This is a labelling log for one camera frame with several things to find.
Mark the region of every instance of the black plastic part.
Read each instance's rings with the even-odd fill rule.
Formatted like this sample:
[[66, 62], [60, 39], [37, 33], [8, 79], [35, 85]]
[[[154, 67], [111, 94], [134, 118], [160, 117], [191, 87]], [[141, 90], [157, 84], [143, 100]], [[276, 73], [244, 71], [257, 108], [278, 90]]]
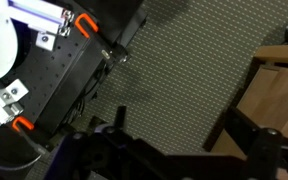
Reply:
[[58, 148], [44, 179], [71, 180], [78, 167], [80, 152], [85, 148], [87, 136], [84, 133], [67, 135]]
[[233, 156], [200, 155], [168, 156], [192, 173], [195, 180], [202, 179], [238, 179], [245, 162]]
[[114, 128], [124, 130], [126, 106], [119, 106], [115, 115]]
[[190, 171], [187, 171], [181, 165], [172, 161], [143, 140], [135, 140], [125, 146], [125, 150], [134, 160], [147, 168], [149, 172], [153, 172], [158, 179], [194, 179]]
[[261, 129], [249, 150], [241, 179], [275, 180], [283, 136], [273, 129]]
[[225, 130], [244, 152], [251, 149], [260, 128], [240, 110], [230, 107], [226, 114]]

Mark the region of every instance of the orange clamp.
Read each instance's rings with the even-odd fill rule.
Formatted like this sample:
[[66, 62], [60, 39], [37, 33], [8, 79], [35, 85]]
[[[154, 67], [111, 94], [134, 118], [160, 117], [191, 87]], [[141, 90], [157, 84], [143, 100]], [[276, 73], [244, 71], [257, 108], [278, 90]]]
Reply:
[[12, 123], [12, 127], [14, 130], [16, 130], [17, 132], [20, 132], [20, 129], [17, 126], [17, 123], [20, 122], [21, 124], [23, 124], [25, 127], [27, 127], [27, 129], [29, 130], [33, 130], [34, 129], [34, 124], [31, 123], [31, 121], [29, 121], [28, 119], [26, 119], [23, 116], [18, 116], [17, 118], [14, 119], [13, 123]]
[[93, 19], [91, 17], [89, 17], [86, 13], [83, 13], [76, 18], [75, 27], [77, 27], [86, 38], [90, 38], [90, 35], [85, 31], [85, 29], [80, 24], [81, 19], [85, 19], [86, 22], [88, 22], [88, 24], [93, 28], [93, 30], [95, 32], [98, 32], [98, 26], [93, 21]]

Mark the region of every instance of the black metal frame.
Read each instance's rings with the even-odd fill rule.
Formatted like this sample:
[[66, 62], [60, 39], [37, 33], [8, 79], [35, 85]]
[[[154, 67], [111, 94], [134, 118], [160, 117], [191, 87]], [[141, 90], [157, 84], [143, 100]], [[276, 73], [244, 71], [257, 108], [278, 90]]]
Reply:
[[125, 113], [126, 107], [118, 108], [113, 126], [94, 118], [97, 122], [92, 125], [99, 126], [91, 136], [66, 136], [45, 179], [71, 179], [74, 172], [79, 172], [80, 179], [87, 179], [95, 171], [108, 179], [121, 180], [275, 180], [278, 167], [288, 170], [288, 139], [277, 130], [260, 129], [236, 108], [228, 111], [225, 127], [247, 154], [246, 161], [220, 155], [165, 156], [123, 132]]

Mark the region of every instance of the wooden furniture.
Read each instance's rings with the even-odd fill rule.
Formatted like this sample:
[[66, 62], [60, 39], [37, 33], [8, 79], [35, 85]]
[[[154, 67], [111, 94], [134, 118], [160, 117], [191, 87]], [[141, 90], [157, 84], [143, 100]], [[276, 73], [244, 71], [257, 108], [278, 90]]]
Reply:
[[[261, 61], [288, 63], [288, 46], [260, 47], [254, 57]], [[261, 66], [237, 108], [260, 127], [275, 128], [288, 137], [288, 68]], [[225, 130], [212, 152], [246, 158]], [[278, 178], [288, 179], [288, 174], [280, 171]]]

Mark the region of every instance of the gray carpet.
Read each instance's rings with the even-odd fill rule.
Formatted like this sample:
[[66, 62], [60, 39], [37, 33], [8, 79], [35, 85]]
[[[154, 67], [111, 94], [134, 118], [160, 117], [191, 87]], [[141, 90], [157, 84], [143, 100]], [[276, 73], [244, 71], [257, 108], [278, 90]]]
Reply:
[[[203, 152], [221, 113], [244, 87], [260, 45], [283, 42], [285, 0], [147, 0], [146, 26], [74, 125], [114, 119], [128, 106], [127, 132], [167, 154]], [[41, 179], [36, 166], [29, 179]]]

